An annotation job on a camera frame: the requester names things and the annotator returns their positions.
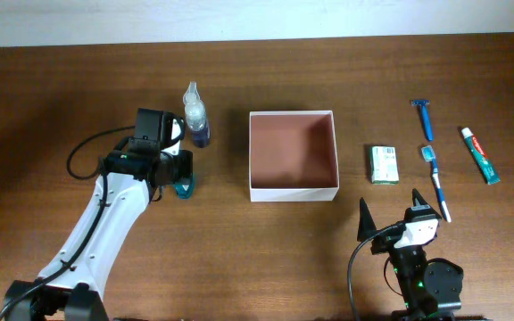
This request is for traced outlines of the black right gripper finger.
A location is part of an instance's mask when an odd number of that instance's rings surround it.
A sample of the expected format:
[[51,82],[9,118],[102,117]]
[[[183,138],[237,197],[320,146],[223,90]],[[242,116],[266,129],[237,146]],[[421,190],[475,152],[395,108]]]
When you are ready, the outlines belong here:
[[357,241],[364,242],[376,234],[377,228],[369,211],[369,206],[363,198],[359,202],[360,216]]
[[441,219],[441,215],[432,208],[428,202],[423,198],[423,196],[419,193],[419,191],[414,188],[412,190],[412,202],[413,206],[411,207],[412,212],[415,217],[431,217],[435,219]]

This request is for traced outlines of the clear spray bottle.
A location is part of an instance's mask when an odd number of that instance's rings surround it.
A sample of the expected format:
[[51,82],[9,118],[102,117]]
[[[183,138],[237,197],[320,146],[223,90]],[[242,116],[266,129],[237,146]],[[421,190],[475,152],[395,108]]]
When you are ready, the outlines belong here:
[[191,81],[183,95],[187,126],[191,132],[195,147],[204,148],[210,144],[211,131],[204,103],[197,90],[195,81]]

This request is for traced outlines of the blue white toothbrush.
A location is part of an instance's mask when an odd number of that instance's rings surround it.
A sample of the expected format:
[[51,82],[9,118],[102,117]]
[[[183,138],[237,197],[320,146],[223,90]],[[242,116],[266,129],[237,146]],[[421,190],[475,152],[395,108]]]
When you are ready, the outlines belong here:
[[440,177],[439,177],[439,168],[437,165],[434,149],[431,145],[426,145],[421,148],[421,152],[422,152],[424,161],[429,162],[431,164],[431,168],[432,168],[431,169],[431,177],[432,177],[432,181],[434,183],[435,189],[436,189],[438,202],[441,207],[441,211],[444,215],[444,219],[448,223],[451,223],[452,217],[448,210],[447,202],[444,197],[444,192],[441,187],[441,182],[440,182]]

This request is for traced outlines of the green white soap box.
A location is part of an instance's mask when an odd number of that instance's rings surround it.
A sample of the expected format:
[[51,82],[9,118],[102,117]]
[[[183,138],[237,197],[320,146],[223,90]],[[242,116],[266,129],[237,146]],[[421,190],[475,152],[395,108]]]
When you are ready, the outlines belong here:
[[369,157],[372,184],[396,185],[399,183],[399,171],[394,147],[371,146]]

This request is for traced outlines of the teal mouthwash bottle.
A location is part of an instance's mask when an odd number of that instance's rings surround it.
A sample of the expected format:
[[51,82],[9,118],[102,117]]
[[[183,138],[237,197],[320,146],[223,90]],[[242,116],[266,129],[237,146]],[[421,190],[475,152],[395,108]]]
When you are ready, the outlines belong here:
[[173,187],[179,199],[189,199],[195,189],[195,175],[188,178],[184,184],[175,184]]

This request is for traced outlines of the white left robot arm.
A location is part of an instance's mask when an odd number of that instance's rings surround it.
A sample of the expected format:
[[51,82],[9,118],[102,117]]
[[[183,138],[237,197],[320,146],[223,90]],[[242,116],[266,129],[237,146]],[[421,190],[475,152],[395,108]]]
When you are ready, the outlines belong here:
[[180,147],[183,118],[140,109],[134,135],[98,162],[92,197],[69,238],[32,282],[16,280],[4,296],[0,320],[105,320],[104,289],[129,230],[167,186],[181,199],[195,188],[193,154]]

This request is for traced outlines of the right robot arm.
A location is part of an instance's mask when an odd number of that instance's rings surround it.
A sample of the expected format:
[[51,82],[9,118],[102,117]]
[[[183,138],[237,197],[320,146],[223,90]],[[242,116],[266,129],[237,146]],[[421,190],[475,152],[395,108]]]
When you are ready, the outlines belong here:
[[359,245],[347,268],[349,301],[356,319],[360,314],[353,298],[352,264],[367,244],[373,255],[385,254],[386,262],[394,268],[404,309],[394,311],[393,320],[454,320],[454,312],[461,309],[463,269],[447,259],[428,259],[424,251],[437,237],[442,216],[417,189],[412,190],[411,199],[403,219],[381,229],[376,227],[368,204],[360,199]]

